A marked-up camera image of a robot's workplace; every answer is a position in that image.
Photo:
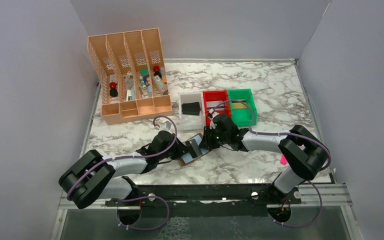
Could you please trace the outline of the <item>red plastic bin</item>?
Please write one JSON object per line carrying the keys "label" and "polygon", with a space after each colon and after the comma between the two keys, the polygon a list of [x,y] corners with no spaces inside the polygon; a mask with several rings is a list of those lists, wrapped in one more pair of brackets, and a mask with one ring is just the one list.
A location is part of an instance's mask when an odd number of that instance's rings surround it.
{"label": "red plastic bin", "polygon": [[[224,101],[227,101],[228,100],[228,93],[227,93],[227,90],[203,91],[202,96],[203,96],[203,115],[204,115],[204,119],[205,119],[205,126],[209,126],[211,120],[208,117],[208,113],[210,110],[207,109],[206,102],[210,102],[210,101],[222,101],[222,102],[224,102]],[[225,104],[224,110],[215,110],[215,112],[218,112],[219,114],[226,114],[229,117],[231,117],[232,113],[231,113],[230,103],[226,102],[224,104]]]}

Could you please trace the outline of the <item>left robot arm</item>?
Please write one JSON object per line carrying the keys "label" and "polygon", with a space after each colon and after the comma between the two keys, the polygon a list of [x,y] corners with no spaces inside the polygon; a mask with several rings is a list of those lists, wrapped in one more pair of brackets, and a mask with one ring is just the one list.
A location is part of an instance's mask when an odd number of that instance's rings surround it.
{"label": "left robot arm", "polygon": [[161,160],[177,160],[187,151],[175,134],[162,130],[150,143],[128,155],[103,156],[95,149],[87,151],[62,174],[58,184],[78,209],[100,199],[119,199],[129,206],[137,200],[137,191],[126,175],[148,173]]}

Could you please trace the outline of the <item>orange desk organizer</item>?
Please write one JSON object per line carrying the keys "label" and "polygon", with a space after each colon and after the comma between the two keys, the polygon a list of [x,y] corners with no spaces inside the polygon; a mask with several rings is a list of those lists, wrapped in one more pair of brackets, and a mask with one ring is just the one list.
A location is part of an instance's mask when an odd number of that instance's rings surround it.
{"label": "orange desk organizer", "polygon": [[[92,35],[87,50],[101,85],[101,116],[108,125],[173,114],[171,97],[161,95],[153,76],[168,87],[159,28]],[[118,96],[110,97],[116,82]]]}

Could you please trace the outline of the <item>white plastic bin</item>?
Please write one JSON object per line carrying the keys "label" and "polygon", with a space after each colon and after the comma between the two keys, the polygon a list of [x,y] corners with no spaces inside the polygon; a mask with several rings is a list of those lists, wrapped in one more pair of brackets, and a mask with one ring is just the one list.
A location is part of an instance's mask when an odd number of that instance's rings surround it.
{"label": "white plastic bin", "polygon": [[[184,114],[183,104],[199,103],[198,115]],[[205,126],[205,117],[203,113],[203,93],[196,92],[180,92],[178,94],[178,113],[179,113],[179,129],[182,131],[202,130]]]}

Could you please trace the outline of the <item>green plastic bin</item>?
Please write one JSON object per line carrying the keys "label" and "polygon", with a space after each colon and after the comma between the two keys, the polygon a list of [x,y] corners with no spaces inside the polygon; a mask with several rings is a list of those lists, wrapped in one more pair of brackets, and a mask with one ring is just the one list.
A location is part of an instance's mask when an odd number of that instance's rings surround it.
{"label": "green plastic bin", "polygon": [[253,125],[257,123],[257,108],[254,96],[250,88],[228,89],[228,98],[230,100],[238,100],[249,106],[253,112],[242,103],[230,102],[231,119],[238,127],[248,127],[250,122]]}

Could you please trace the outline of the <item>brown leather card holder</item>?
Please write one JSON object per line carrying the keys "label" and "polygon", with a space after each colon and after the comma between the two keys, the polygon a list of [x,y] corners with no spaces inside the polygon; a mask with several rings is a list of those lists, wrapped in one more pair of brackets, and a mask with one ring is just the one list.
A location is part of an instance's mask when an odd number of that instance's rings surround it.
{"label": "brown leather card holder", "polygon": [[198,133],[192,136],[190,139],[183,142],[183,144],[187,147],[187,151],[185,154],[181,156],[179,162],[182,166],[186,166],[198,160],[208,154],[210,150],[199,147],[199,144],[203,140],[203,134]]}

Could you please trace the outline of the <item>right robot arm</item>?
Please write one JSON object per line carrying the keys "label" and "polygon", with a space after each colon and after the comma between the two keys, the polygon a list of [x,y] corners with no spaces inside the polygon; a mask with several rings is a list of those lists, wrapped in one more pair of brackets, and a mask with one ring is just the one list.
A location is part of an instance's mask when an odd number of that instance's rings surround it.
{"label": "right robot arm", "polygon": [[233,151],[268,151],[281,153],[288,168],[271,184],[269,199],[280,204],[289,192],[304,181],[311,181],[318,172],[329,167],[332,156],[328,148],[302,125],[286,132],[261,132],[239,128],[226,114],[212,118],[204,128],[202,149],[214,150],[228,145]]}

